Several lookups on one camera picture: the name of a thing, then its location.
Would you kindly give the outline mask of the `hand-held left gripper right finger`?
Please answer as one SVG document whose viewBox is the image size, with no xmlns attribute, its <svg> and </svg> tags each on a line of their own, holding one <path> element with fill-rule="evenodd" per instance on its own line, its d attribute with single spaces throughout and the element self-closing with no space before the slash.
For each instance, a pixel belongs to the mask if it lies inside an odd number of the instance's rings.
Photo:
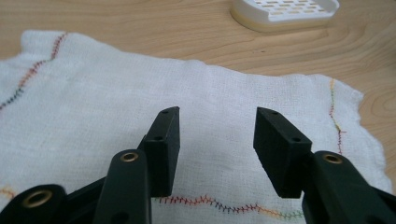
<svg viewBox="0 0 396 224">
<path fill-rule="evenodd" d="M 298 199 L 303 191 L 303 162 L 312 142 L 280 112 L 258 107 L 253 148 L 276 194 Z"/>
</svg>

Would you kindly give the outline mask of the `white cloth with coloured stitching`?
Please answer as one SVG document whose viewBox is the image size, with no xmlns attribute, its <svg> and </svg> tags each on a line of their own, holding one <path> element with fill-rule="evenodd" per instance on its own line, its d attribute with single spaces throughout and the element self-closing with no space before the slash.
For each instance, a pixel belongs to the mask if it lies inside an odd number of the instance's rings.
<svg viewBox="0 0 396 224">
<path fill-rule="evenodd" d="M 173 193 L 153 224 L 305 224 L 278 197 L 253 147 L 256 111 L 280 112 L 312 143 L 391 191 L 381 144 L 361 126 L 362 94 L 323 75 L 247 75 L 119 51 L 85 35 L 27 31 L 0 61 L 0 210 L 41 184 L 75 191 L 135 148 L 158 113 L 180 112 Z"/>
</svg>

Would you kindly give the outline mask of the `white slotted soap dish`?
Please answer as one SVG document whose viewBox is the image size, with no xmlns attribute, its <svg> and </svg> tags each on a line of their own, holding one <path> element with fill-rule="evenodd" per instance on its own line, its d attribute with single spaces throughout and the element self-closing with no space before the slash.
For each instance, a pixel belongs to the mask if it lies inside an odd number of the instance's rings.
<svg viewBox="0 0 396 224">
<path fill-rule="evenodd" d="M 267 33 L 323 26 L 339 7 L 337 0 L 232 0 L 230 13 L 248 29 Z"/>
</svg>

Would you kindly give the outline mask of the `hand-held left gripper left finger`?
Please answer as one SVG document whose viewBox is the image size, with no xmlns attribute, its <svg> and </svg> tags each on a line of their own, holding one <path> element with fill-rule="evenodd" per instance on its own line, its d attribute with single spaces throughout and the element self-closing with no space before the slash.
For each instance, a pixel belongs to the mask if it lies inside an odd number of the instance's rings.
<svg viewBox="0 0 396 224">
<path fill-rule="evenodd" d="M 172 194 L 180 149 L 179 107 L 159 112 L 139 149 L 148 159 L 150 195 L 167 197 Z"/>
</svg>

